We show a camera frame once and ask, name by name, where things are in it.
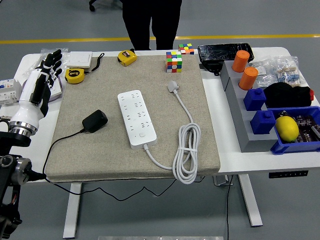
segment tape measure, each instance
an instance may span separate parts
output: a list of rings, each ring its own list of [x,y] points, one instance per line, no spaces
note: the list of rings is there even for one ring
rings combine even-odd
[[[135,60],[137,60],[137,55],[133,49],[124,50],[118,54],[118,62],[125,67],[132,64]]]
[[[65,80],[69,84],[79,84],[85,79],[85,75],[95,71],[100,66],[100,60],[104,56],[101,53],[96,60],[96,66],[91,71],[85,71],[83,68],[69,68],[65,71]]]
[[[69,68],[65,72],[65,80],[69,84],[79,84],[85,79],[85,70],[82,68]]]

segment table leg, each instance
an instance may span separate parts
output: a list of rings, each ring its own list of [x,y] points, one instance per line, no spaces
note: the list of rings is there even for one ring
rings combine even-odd
[[[81,183],[71,183],[70,191],[77,194],[81,193],[81,185]],[[70,193],[63,231],[64,239],[74,239],[76,236],[79,202],[80,195]]]
[[[239,181],[252,227],[262,226],[262,220],[248,174],[239,174]]]
[[[228,186],[233,185],[229,182],[228,175],[213,175],[213,182],[215,186]]]

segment lemon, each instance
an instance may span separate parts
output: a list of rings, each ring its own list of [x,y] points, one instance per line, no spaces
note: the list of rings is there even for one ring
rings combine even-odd
[[[276,130],[282,140],[293,142],[299,135],[296,121],[290,116],[281,116],[275,121]]]

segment metal plate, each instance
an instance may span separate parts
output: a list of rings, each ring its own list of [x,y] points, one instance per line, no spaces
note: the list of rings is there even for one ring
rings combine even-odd
[[[98,240],[224,240],[223,236],[99,236]]]

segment black power adapter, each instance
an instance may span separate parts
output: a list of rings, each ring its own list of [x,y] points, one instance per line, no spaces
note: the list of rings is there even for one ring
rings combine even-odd
[[[84,132],[94,133],[108,122],[107,116],[101,111],[97,110],[82,120]]]

